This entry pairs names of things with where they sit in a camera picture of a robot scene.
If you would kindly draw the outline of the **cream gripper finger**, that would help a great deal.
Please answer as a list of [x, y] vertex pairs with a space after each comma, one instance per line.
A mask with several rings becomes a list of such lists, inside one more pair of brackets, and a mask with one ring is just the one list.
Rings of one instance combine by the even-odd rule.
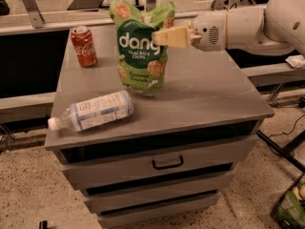
[[155, 45], [174, 48], [187, 48], [191, 44], [193, 29], [187, 26], [171, 27], [152, 33], [152, 41]]

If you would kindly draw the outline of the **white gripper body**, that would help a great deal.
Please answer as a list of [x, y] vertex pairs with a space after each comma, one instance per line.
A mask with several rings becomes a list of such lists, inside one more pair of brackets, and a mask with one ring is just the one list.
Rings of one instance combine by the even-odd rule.
[[204, 11], [193, 20], [193, 29], [200, 36], [193, 41], [193, 46], [204, 51], [223, 51], [226, 47], [225, 11]]

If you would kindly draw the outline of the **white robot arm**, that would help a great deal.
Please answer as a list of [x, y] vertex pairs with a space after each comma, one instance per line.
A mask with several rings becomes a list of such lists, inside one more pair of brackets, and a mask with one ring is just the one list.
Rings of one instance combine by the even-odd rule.
[[155, 31], [156, 45], [205, 51], [239, 49], [258, 55], [305, 54], [305, 0], [269, 0], [265, 5], [205, 10], [194, 20]]

